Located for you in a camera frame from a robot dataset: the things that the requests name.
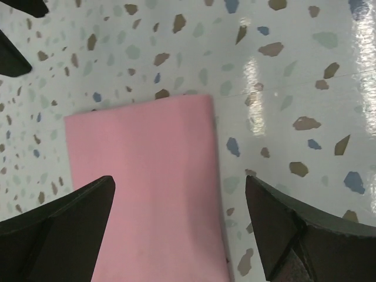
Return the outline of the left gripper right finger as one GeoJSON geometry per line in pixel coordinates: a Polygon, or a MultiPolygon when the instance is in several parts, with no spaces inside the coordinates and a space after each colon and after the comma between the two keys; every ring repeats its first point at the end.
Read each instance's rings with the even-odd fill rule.
{"type": "Polygon", "coordinates": [[[326,213],[254,176],[246,200],[267,281],[375,281],[375,227],[326,213]]]}

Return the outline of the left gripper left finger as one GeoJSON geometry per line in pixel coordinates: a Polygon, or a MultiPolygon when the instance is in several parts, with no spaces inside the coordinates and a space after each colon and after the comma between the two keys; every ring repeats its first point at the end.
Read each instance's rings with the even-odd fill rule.
{"type": "Polygon", "coordinates": [[[115,195],[99,179],[1,222],[1,281],[91,281],[115,195]]]}

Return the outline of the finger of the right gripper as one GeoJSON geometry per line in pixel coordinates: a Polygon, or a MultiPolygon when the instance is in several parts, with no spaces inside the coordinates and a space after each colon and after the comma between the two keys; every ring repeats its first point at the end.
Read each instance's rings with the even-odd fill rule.
{"type": "Polygon", "coordinates": [[[11,1],[11,7],[33,17],[44,17],[49,13],[44,0],[14,0],[11,1]]]}
{"type": "Polygon", "coordinates": [[[1,75],[16,78],[32,71],[31,64],[2,31],[0,44],[1,75]]]}

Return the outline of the pink t shirt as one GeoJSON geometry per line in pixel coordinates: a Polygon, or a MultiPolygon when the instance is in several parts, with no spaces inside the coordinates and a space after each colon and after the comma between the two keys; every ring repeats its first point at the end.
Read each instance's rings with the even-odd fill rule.
{"type": "Polygon", "coordinates": [[[116,191],[93,281],[229,281],[210,95],[65,118],[75,189],[116,191]]]}

